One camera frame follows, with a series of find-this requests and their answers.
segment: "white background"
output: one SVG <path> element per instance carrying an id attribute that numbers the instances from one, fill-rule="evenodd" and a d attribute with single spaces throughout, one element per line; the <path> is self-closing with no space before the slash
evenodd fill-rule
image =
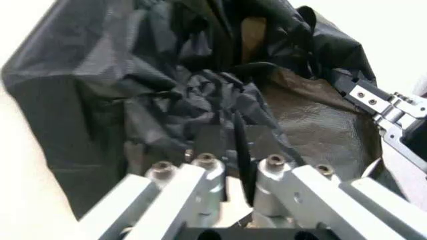
<path id="1" fill-rule="evenodd" d="M 52 3 L 52 0 L 0 1 L 0 66 Z M 383 90 L 410 93 L 416 82 L 427 79 L 427 1 L 290 0 L 290 3 L 294 7 L 312 7 L 361 42 Z M 384 146 L 384 160 L 409 199 L 427 211 L 424 174 L 387 146 Z"/>

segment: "black plastic bag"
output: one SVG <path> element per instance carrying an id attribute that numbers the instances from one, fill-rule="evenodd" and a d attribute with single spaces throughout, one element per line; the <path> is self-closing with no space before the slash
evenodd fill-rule
<path id="1" fill-rule="evenodd" d="M 285 0 L 58 1 L 2 77 L 77 217 L 126 172 L 184 162 L 206 125 L 236 168 L 236 113 L 343 180 L 381 155 L 370 118 L 329 84 L 375 84 L 362 46 Z"/>

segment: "bolt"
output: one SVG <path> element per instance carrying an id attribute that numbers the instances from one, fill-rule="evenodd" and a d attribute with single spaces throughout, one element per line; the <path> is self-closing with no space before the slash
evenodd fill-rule
<path id="1" fill-rule="evenodd" d="M 193 150 L 192 149 L 185 150 L 184 156 L 185 156 L 185 161 L 189 163 L 193 157 Z"/>
<path id="2" fill-rule="evenodd" d="M 271 154 L 267 157 L 267 167 L 270 170 L 280 171 L 285 166 L 285 158 L 279 154 Z"/>
<path id="3" fill-rule="evenodd" d="M 167 179 L 172 171 L 172 163 L 168 162 L 168 161 L 159 161 L 154 163 L 151 168 L 152 168 L 152 172 L 154 174 L 154 176 L 158 179 Z"/>
<path id="4" fill-rule="evenodd" d="M 316 169 L 325 177 L 331 177 L 334 174 L 334 169 L 330 165 L 319 164 Z"/>
<path id="5" fill-rule="evenodd" d="M 211 153 L 202 153 L 195 159 L 195 165 L 209 170 L 215 167 L 216 161 L 217 157 L 215 157 L 215 155 Z"/>

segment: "trash bag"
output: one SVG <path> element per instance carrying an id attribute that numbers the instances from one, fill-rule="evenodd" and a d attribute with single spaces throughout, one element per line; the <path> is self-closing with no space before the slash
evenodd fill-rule
<path id="1" fill-rule="evenodd" d="M 79 218 L 126 173 L 181 164 L 206 125 L 235 169 L 233 122 L 343 180 L 381 156 L 331 84 L 375 84 L 360 43 L 286 0 L 57 1 L 2 71 Z"/>

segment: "robotic arm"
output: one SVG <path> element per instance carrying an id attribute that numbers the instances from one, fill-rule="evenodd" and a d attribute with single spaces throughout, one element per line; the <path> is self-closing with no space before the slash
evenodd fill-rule
<path id="1" fill-rule="evenodd" d="M 372 115 L 387 144 L 427 173 L 425 99 L 362 81 L 344 95 Z M 242 125 L 235 133 L 245 139 Z M 226 184 L 224 164 L 211 153 L 179 168 L 155 163 L 146 177 L 129 174 L 79 224 L 90 239 L 103 240 L 427 239 L 427 214 L 369 177 L 340 182 L 327 165 L 295 166 L 280 154 L 250 161 L 248 146 L 236 147 L 255 228 L 210 228 Z"/>

